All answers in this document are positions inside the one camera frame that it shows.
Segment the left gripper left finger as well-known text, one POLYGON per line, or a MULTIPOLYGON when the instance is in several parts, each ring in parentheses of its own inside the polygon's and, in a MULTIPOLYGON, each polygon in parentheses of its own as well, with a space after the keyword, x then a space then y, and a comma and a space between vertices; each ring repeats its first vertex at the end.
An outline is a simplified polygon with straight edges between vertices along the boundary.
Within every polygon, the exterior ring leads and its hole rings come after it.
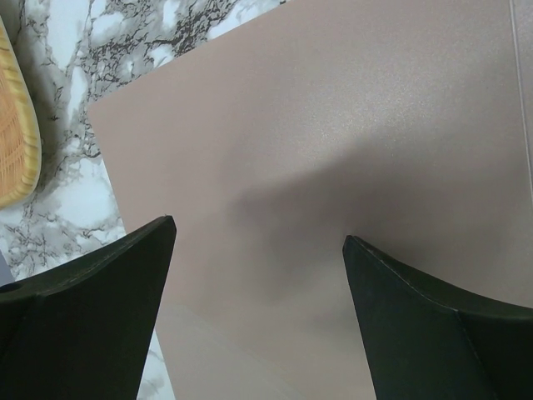
POLYGON ((2 398, 134 399, 176 235, 173 218, 158 217, 2 286, 2 398))

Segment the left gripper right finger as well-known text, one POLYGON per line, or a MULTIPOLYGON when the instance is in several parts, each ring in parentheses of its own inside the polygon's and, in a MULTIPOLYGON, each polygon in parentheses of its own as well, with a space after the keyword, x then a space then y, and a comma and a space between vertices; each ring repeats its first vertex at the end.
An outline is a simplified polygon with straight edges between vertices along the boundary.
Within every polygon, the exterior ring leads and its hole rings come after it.
POLYGON ((466 291, 359 237, 342 248, 376 397, 530 399, 532 311, 466 291))

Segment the pink folder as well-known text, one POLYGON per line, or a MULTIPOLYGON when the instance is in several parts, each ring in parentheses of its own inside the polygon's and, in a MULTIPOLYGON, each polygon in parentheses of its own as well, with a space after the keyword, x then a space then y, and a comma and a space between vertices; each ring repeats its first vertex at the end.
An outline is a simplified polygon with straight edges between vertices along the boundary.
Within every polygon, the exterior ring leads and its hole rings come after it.
POLYGON ((290 1, 89 119, 126 229, 177 226, 179 399, 379 399, 348 236, 532 311, 529 1, 290 1))

